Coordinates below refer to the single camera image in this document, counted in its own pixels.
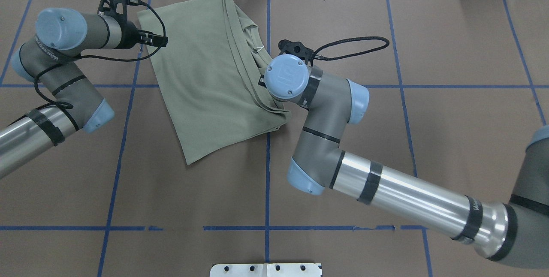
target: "green cloth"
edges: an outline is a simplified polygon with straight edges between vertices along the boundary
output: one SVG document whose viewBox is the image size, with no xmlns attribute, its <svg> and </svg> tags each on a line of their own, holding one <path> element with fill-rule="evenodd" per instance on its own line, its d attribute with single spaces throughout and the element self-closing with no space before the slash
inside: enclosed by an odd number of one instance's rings
<svg viewBox="0 0 549 277">
<path fill-rule="evenodd" d="M 290 119 L 257 85 L 271 57 L 257 25 L 233 0 L 192 0 L 155 11 L 169 40 L 151 61 L 187 164 Z M 137 16 L 142 29 L 162 31 L 151 11 Z"/>
</svg>

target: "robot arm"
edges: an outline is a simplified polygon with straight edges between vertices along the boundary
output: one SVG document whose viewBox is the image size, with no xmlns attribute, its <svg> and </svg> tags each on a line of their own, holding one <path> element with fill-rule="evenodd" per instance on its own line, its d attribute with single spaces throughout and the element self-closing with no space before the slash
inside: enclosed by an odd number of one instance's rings
<svg viewBox="0 0 549 277">
<path fill-rule="evenodd" d="M 279 44 L 284 53 L 308 50 L 296 45 L 296 51 L 285 51 L 286 42 Z M 312 195 L 325 187 L 340 191 L 472 244 L 479 255 L 504 265 L 549 268 L 549 126 L 527 148 L 510 203 L 482 203 L 340 150 L 345 125 L 358 123 L 366 111 L 368 90 L 303 59 L 278 56 L 264 79 L 274 98 L 308 110 L 290 161 L 290 184 Z"/>
<path fill-rule="evenodd" d="M 122 4 L 122 14 L 116 12 L 118 4 Z M 17 50 L 11 62 L 36 87 L 42 82 L 56 101 L 44 96 L 50 101 L 46 107 L 33 109 L 0 131 L 0 179 L 76 131 L 93 132 L 114 117 L 107 101 L 74 64 L 83 58 L 82 50 L 127 49 L 138 43 L 166 46 L 167 37 L 139 30 L 127 20 L 127 5 L 147 4 L 101 0 L 95 15 L 73 9 L 41 11 L 36 35 Z"/>
</svg>

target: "black velcro strap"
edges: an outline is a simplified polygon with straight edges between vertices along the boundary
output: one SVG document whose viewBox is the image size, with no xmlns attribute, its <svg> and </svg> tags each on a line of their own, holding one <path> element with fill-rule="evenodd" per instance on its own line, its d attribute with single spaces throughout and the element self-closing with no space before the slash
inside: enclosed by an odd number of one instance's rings
<svg viewBox="0 0 549 277">
<path fill-rule="evenodd" d="M 308 109 L 312 103 L 316 90 L 318 89 L 318 84 L 322 79 L 322 74 L 324 72 L 320 68 L 312 68 L 311 75 L 308 78 L 307 86 L 302 93 L 302 97 L 298 101 L 298 105 L 302 108 Z"/>
<path fill-rule="evenodd" d="M 509 202 L 514 203 L 516 205 L 520 205 L 527 209 L 531 209 L 534 212 L 537 212 L 549 217 L 549 206 L 543 203 L 539 203 L 537 201 L 534 201 L 525 197 L 521 197 L 518 195 L 511 195 L 511 199 L 509 200 Z"/>
<path fill-rule="evenodd" d="M 57 87 L 54 91 L 52 91 L 51 94 L 53 95 L 53 97 L 55 97 L 55 95 L 57 95 L 60 91 L 62 91 L 63 89 L 66 89 L 67 86 L 73 84 L 74 82 L 78 82 L 78 81 L 80 81 L 80 80 L 82 80 L 82 79 L 86 79 L 86 76 L 85 76 L 84 74 L 79 75 L 79 76 L 77 76 L 76 78 L 71 79 L 71 80 L 65 82 L 63 85 Z"/>
<path fill-rule="evenodd" d="M 27 117 L 32 119 L 40 129 L 45 132 L 49 139 L 53 142 L 53 146 L 57 146 L 65 140 L 65 136 L 59 128 L 57 128 L 51 120 L 49 120 L 44 114 L 37 109 L 32 109 L 26 114 Z"/>
<path fill-rule="evenodd" d="M 509 254 L 513 248 L 516 232 L 518 231 L 518 219 L 513 207 L 507 204 L 504 204 L 504 206 L 507 210 L 507 218 L 509 220 L 507 223 L 507 233 L 505 234 L 505 240 L 501 248 L 493 256 L 486 258 L 490 261 L 500 261 Z"/>
<path fill-rule="evenodd" d="M 319 137 L 324 138 L 324 139 L 326 139 L 326 140 L 330 140 L 330 141 L 332 141 L 332 142 L 336 142 L 337 144 L 339 144 L 339 142 L 341 141 L 341 140 L 339 140 L 338 138 L 334 138 L 333 136 L 329 136 L 329 135 L 327 135 L 327 134 L 323 134 L 322 132 L 318 132 L 318 131 L 316 131 L 316 130 L 314 130 L 314 129 L 307 128 L 307 127 L 305 127 L 305 126 L 303 127 L 303 131 L 304 131 L 304 132 L 308 132 L 308 133 L 313 134 L 313 135 L 316 135 L 316 136 L 319 136 Z"/>
<path fill-rule="evenodd" d="M 469 196 L 466 197 L 469 199 L 469 216 L 467 216 L 467 222 L 461 233 L 452 239 L 464 244 L 471 244 L 480 229 L 480 224 L 482 224 L 483 211 L 480 201 Z"/>
<path fill-rule="evenodd" d="M 338 178 L 339 168 L 341 168 L 344 156 L 345 151 L 341 151 L 341 155 L 339 155 L 338 165 L 335 167 L 334 176 L 332 177 L 332 182 L 330 183 L 330 189 L 334 189 L 335 180 Z"/>
<path fill-rule="evenodd" d="M 370 173 L 368 173 L 368 178 L 364 184 L 364 189 L 360 197 L 356 199 L 357 201 L 369 205 L 376 195 L 376 191 L 379 187 L 379 180 L 381 179 L 381 172 L 383 171 L 383 165 L 379 162 L 371 161 L 370 162 Z"/>
</svg>

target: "white metal plate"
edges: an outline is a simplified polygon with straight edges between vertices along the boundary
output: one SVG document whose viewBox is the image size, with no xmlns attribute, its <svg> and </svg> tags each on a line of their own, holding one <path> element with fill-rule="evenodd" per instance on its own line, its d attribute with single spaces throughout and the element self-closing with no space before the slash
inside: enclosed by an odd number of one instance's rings
<svg viewBox="0 0 549 277">
<path fill-rule="evenodd" d="M 214 265 L 210 277 L 322 277 L 318 263 Z"/>
</svg>

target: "blue tape grid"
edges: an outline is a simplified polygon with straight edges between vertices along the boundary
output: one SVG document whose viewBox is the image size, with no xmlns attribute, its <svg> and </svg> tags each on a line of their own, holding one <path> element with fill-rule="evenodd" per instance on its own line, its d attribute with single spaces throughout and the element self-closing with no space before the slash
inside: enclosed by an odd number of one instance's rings
<svg viewBox="0 0 549 277">
<path fill-rule="evenodd" d="M 143 54 L 143 45 L 139 48 L 139 54 L 137 54 L 137 58 L 141 58 L 141 55 Z M 122 134 L 122 143 L 120 145 L 120 153 L 118 154 L 118 163 L 116 166 L 116 175 L 114 177 L 114 184 L 112 186 L 112 194 L 110 197 L 110 206 L 109 206 L 109 214 L 106 219 L 106 229 L 105 229 L 105 236 L 103 238 L 103 247 L 101 250 L 101 257 L 100 257 L 100 263 L 99 267 L 97 269 L 97 277 L 101 277 L 103 273 L 103 265 L 105 263 L 105 256 L 106 256 L 106 248 L 107 244 L 109 242 L 109 234 L 110 234 L 110 228 L 111 228 L 111 222 L 112 222 L 112 212 L 114 211 L 114 203 L 116 200 L 116 191 L 118 189 L 118 180 L 120 179 L 120 170 L 122 168 L 122 155 L 124 154 L 124 148 L 126 146 L 126 136 L 128 134 L 128 123 L 130 121 L 130 113 L 132 111 L 132 105 L 133 105 L 133 97 L 135 95 L 136 91 L 136 84 L 137 84 L 137 76 L 139 75 L 139 65 L 140 61 L 138 60 L 136 62 L 136 68 L 135 72 L 133 73 L 133 82 L 132 82 L 132 90 L 130 93 L 130 101 L 128 103 L 128 111 L 126 112 L 126 121 L 124 122 L 124 132 Z"/>
<path fill-rule="evenodd" d="M 26 16 L 28 14 L 31 2 L 33 0 L 28 0 L 25 7 L 25 12 L 22 15 L 19 27 L 16 31 L 12 46 L 10 48 L 8 58 L 2 69 L 2 74 L 0 75 L 0 87 L 5 88 L 32 88 L 32 84 L 4 84 L 4 78 L 6 76 L 6 71 L 9 66 L 11 56 L 15 50 L 15 45 L 19 39 L 22 26 L 25 22 Z M 529 85 L 406 85 L 402 82 L 402 75 L 400 70 L 400 62 L 398 60 L 398 50 L 396 45 L 396 36 L 394 31 L 394 25 L 392 21 L 392 11 L 390 7 L 390 0 L 386 0 L 387 11 L 389 16 L 389 25 L 391 30 L 392 37 L 392 46 L 395 56 L 395 64 L 398 75 L 398 85 L 365 85 L 368 88 L 393 88 L 399 89 L 401 93 L 402 109 L 404 112 L 404 123 L 406 124 L 406 133 L 408 136 L 408 146 L 410 149 L 410 154 L 412 156 L 413 162 L 413 171 L 414 176 L 417 177 L 417 168 L 416 161 L 413 151 L 413 142 L 410 131 L 410 123 L 407 115 L 406 108 L 406 99 L 404 95 L 404 89 L 531 89 L 537 109 L 541 118 L 543 125 L 546 124 L 545 116 L 539 99 L 537 97 L 536 89 L 548 89 L 549 85 L 534 85 L 531 78 L 530 72 L 528 70 L 528 65 L 526 64 L 522 48 L 518 37 L 516 36 L 516 31 L 514 29 L 513 21 L 510 17 L 510 12 L 507 6 L 507 0 L 502 0 L 504 4 L 504 9 L 509 21 L 510 30 L 513 34 L 514 41 L 516 43 L 516 48 L 519 52 L 520 59 L 522 61 L 524 71 L 528 78 Z M 270 53 L 271 50 L 271 0 L 267 0 L 267 51 Z M 138 57 L 141 57 L 143 47 L 140 48 Z M 103 247 L 100 256 L 100 263 L 98 267 L 98 277 L 102 275 L 103 265 L 106 257 L 106 248 L 108 246 L 109 233 L 111 231 L 133 231 L 133 232 L 142 232 L 142 231 L 162 231 L 163 228 L 157 226 L 112 226 L 112 213 L 114 210 L 115 200 L 116 200 L 116 191 L 118 188 L 118 180 L 120 177 L 120 169 L 122 166 L 122 155 L 124 153 L 126 136 L 127 136 L 127 127 L 129 123 L 130 113 L 133 104 L 133 97 L 135 95 L 135 89 L 137 88 L 158 88 L 157 84 L 137 84 L 137 76 L 139 75 L 139 62 L 136 62 L 134 77 L 132 84 L 97 84 L 96 87 L 101 88 L 131 88 L 130 100 L 128 104 L 128 109 L 126 113 L 126 120 L 124 125 L 124 131 L 122 135 L 122 143 L 120 146 L 120 152 L 118 154 L 118 164 L 116 168 L 115 179 L 112 187 L 112 195 L 109 206 L 108 218 L 105 226 L 0 226 L 0 231 L 102 231 L 104 232 Z M 271 226 L 270 225 L 270 142 L 271 135 L 267 134 L 267 144 L 266 144 L 266 185 L 265 185 L 265 226 L 204 226 L 204 231 L 265 231 L 265 262 L 269 262 L 269 232 L 270 231 L 307 231 L 307 230 L 328 230 L 328 231 L 364 231 L 364 230 L 395 230 L 394 226 L 377 226 L 376 228 L 361 228 L 357 226 Z M 424 242 L 424 251 L 425 259 L 427 262 L 428 275 L 429 277 L 433 276 L 433 271 L 431 267 L 431 256 L 429 253 L 429 244 L 427 239 L 427 228 L 423 226 L 400 226 L 400 230 L 420 230 L 422 232 L 423 242 Z"/>
</svg>

